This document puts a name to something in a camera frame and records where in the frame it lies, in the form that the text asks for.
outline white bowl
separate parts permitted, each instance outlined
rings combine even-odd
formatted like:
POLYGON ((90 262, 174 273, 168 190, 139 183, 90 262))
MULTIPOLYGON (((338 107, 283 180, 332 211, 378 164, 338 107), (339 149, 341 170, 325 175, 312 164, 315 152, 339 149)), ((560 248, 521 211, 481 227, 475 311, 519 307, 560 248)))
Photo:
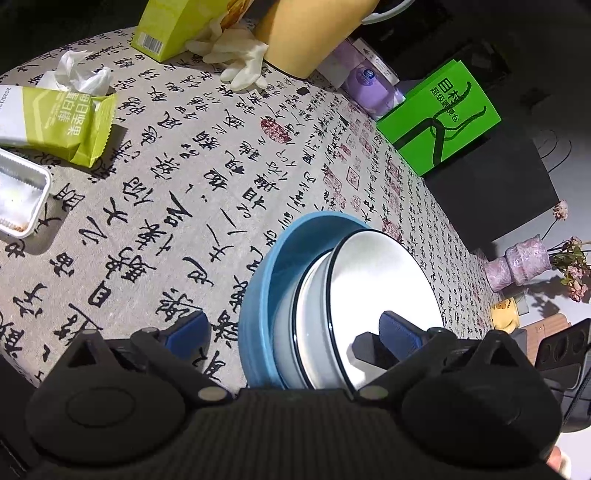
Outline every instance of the white bowl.
POLYGON ((307 291, 309 278, 330 252, 322 253, 296 278, 281 299, 273 322, 273 357, 281 379, 287 388, 313 388, 303 371, 297 350, 294 306, 307 291))
POLYGON ((325 329, 339 374, 351 391, 379 376, 372 365, 355 361, 351 346, 363 332, 379 334, 384 311, 392 310, 423 330, 443 327, 423 270, 400 243, 380 231, 355 232, 337 245, 326 265, 324 286, 325 329))
POLYGON ((299 295, 294 299, 295 351, 300 369, 312 388, 345 388, 334 349, 327 332, 323 307, 326 271, 332 253, 320 259, 303 279, 299 295))

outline purple bottle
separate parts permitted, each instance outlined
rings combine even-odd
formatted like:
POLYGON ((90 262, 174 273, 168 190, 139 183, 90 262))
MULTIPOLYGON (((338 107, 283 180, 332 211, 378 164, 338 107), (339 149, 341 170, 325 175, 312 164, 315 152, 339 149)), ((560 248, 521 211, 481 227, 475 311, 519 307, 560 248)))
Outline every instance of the purple bottle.
POLYGON ((343 90, 374 120, 379 120, 404 101, 402 93, 369 60, 351 70, 343 84, 343 90))

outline yellow container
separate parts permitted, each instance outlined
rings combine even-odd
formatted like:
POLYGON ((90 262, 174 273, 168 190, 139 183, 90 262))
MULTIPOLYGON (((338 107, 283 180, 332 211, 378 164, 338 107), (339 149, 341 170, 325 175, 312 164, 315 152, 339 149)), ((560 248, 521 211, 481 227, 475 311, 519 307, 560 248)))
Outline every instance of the yellow container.
POLYGON ((511 297, 494 304, 491 307, 491 320, 495 330, 503 330, 506 333, 512 333, 520 327, 515 299, 511 297))
POLYGON ((403 0, 387 12, 372 14, 378 0, 277 0, 254 34, 269 45, 266 61, 305 79, 361 23, 392 18, 413 2, 403 0))

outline black speaker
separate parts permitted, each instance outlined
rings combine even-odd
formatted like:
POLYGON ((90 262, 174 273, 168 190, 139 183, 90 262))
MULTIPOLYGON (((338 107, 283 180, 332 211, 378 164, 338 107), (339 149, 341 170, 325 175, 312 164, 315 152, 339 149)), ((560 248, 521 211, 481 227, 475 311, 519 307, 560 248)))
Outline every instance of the black speaker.
POLYGON ((535 368, 555 392, 562 391, 563 432, 591 425, 591 319, 546 337, 540 343, 535 368))

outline green box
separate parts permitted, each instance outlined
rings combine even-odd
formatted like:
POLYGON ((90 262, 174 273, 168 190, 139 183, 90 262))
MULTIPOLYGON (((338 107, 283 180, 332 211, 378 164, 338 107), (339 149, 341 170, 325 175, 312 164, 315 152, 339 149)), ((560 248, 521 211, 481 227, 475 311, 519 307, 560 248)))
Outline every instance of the green box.
POLYGON ((168 60, 227 7, 228 0, 150 0, 131 46, 156 61, 168 60))
POLYGON ((465 65, 452 60, 379 120, 378 130, 422 176, 500 121, 465 65))

